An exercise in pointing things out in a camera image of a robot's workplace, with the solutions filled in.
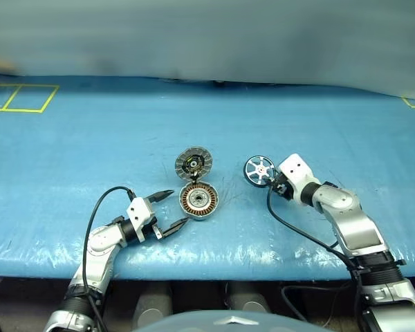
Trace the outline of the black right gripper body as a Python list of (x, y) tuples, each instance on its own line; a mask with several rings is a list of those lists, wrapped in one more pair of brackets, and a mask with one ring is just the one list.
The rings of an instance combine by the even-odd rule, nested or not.
[(286, 200), (293, 198), (293, 188), (284, 174), (278, 174), (272, 182), (273, 191)]

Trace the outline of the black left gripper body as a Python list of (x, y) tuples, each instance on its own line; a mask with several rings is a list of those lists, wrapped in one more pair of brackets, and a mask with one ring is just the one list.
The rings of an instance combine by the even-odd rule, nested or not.
[(146, 197), (144, 198), (144, 201), (149, 209), (150, 216), (143, 223), (142, 234), (145, 238), (155, 237), (157, 239), (160, 239), (162, 237), (161, 230), (158, 227), (158, 219), (156, 218), (156, 213), (154, 212), (154, 208), (152, 207), (152, 203), (155, 203), (156, 199), (152, 197)]

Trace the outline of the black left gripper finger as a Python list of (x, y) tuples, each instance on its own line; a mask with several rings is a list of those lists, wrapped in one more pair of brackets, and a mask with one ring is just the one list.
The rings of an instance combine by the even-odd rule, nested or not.
[(155, 192), (148, 196), (148, 201), (150, 203), (157, 203), (159, 201), (166, 199), (168, 196), (172, 195), (173, 193), (174, 193), (174, 190), (163, 190), (163, 191)]
[(178, 221), (174, 222), (173, 224), (170, 225), (168, 229), (162, 231), (162, 238), (164, 239), (178, 232), (187, 222), (188, 222), (187, 217), (179, 219)]

